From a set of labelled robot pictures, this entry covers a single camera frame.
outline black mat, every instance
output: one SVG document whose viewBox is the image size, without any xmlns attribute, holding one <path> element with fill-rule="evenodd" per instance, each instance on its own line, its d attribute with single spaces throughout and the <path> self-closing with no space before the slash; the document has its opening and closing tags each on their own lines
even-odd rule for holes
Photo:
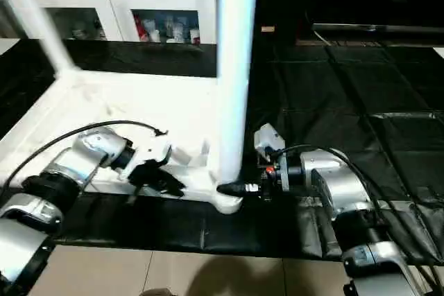
<svg viewBox="0 0 444 296">
<path fill-rule="evenodd" d="M 68 41 L 84 69 L 215 76 L 215 47 Z M 33 41 L 0 57 L 0 135 L 52 81 Z M 437 263 L 444 263 L 444 61 L 431 49 L 255 47 L 244 166 L 255 165 L 253 132 L 269 122 L 287 143 L 338 148 L 369 173 Z M 210 204 L 83 194 L 60 243 L 255 256 L 338 259 L 340 250 L 316 192 L 231 216 Z M 425 232 L 431 225 L 433 235 Z M 399 231 L 397 223 L 394 228 Z M 407 237 L 402 237 L 412 249 Z M 427 259 L 416 255 L 419 262 Z"/>
</svg>

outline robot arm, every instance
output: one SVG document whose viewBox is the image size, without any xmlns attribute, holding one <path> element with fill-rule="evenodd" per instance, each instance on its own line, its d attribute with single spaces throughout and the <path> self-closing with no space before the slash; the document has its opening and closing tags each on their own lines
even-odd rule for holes
<svg viewBox="0 0 444 296">
<path fill-rule="evenodd" d="M 378 216 L 358 176 L 345 163 L 347 157 L 325 150 L 300 154 L 299 166 L 287 166 L 284 139 L 266 124 L 255 133 L 255 148 L 268 162 L 258 184 L 224 184 L 218 191 L 230 195 L 256 195 L 272 200 L 291 195 L 294 186 L 316 189 L 342 249 L 342 262 L 350 278 L 347 296 L 420 296 L 422 292 L 405 263 L 387 226 Z"/>
<path fill-rule="evenodd" d="M 159 169 L 168 162 L 171 145 L 165 136 L 149 140 L 148 150 L 134 149 L 109 128 L 94 128 L 39 175 L 24 180 L 24 191 L 0 207 L 0 295 L 25 293 L 33 285 L 54 248 L 51 235 L 99 168 L 115 170 L 136 187 L 149 184 L 180 196 L 180 185 L 171 189 L 155 183 L 172 177 Z"/>
</svg>

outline white cylindrical pole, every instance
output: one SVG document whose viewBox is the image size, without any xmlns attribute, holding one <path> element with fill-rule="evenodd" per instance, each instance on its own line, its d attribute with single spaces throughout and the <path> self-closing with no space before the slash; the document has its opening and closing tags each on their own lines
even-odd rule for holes
<svg viewBox="0 0 444 296">
<path fill-rule="evenodd" d="M 209 161 L 218 158 L 219 184 L 237 179 L 244 150 L 256 0 L 217 0 L 218 139 Z"/>
<path fill-rule="evenodd" d="M 29 13 L 28 17 L 22 17 L 21 12 L 15 8 L 14 4 L 11 4 L 11 7 L 22 24 L 30 22 L 35 29 L 39 30 L 41 37 L 40 44 L 51 61 L 56 74 L 67 69 L 73 69 L 74 64 L 72 59 L 69 57 L 48 13 L 38 6 L 36 0 L 20 1 L 22 3 L 21 5 L 27 9 Z"/>
</svg>

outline tiled floor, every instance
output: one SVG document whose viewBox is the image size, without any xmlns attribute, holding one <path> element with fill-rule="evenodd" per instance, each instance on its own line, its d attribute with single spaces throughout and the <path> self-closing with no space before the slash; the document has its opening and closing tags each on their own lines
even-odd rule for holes
<svg viewBox="0 0 444 296">
<path fill-rule="evenodd" d="M 347 281 L 341 263 L 59 246 L 30 295 L 343 296 Z"/>
</svg>

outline black tablecloth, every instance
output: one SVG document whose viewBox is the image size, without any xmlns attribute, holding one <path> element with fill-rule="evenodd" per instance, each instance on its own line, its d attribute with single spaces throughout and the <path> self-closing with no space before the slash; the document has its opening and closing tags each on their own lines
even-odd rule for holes
<svg viewBox="0 0 444 296">
<path fill-rule="evenodd" d="M 68 41 L 89 70 L 177 76 L 216 75 L 215 46 Z M 0 57 L 0 136 L 53 81 L 35 41 Z M 432 49 L 255 45 L 244 148 L 254 168 L 253 133 L 271 123 L 291 143 L 345 152 L 381 186 L 444 263 L 444 61 Z M 315 191 L 271 204 L 246 200 L 231 216 L 202 202 L 84 193 L 67 216 L 60 243 L 255 256 L 338 259 L 330 222 Z M 408 237 L 387 211 L 401 239 Z M 431 226 L 433 234 L 425 231 Z"/>
</svg>

